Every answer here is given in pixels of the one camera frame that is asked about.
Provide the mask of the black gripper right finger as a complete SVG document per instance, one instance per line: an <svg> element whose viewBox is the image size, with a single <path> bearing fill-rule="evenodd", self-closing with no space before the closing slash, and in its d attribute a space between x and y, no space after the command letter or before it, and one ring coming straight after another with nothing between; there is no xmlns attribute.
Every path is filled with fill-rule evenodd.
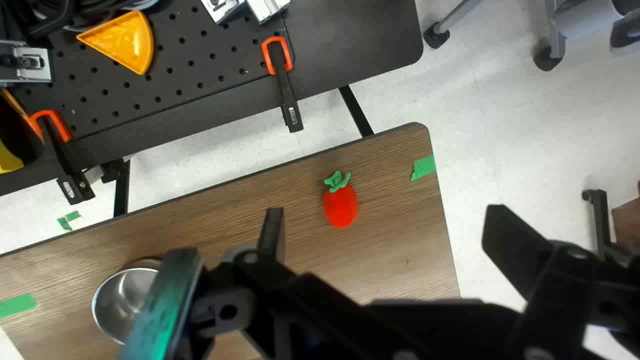
<svg viewBox="0 0 640 360"><path fill-rule="evenodd" d="M485 209L482 251L525 300L506 347L512 359L600 360L584 347L589 326L637 354L636 267L547 241L506 204Z"/></svg>

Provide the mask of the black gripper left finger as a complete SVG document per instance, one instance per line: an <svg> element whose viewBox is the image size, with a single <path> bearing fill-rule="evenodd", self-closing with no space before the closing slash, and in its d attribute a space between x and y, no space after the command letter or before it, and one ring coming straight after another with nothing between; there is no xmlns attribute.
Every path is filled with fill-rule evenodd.
<svg viewBox="0 0 640 360"><path fill-rule="evenodd" d="M282 263L283 210L268 209L257 244L200 277L191 359L239 333L265 360L372 360L370 314L313 274Z"/></svg>

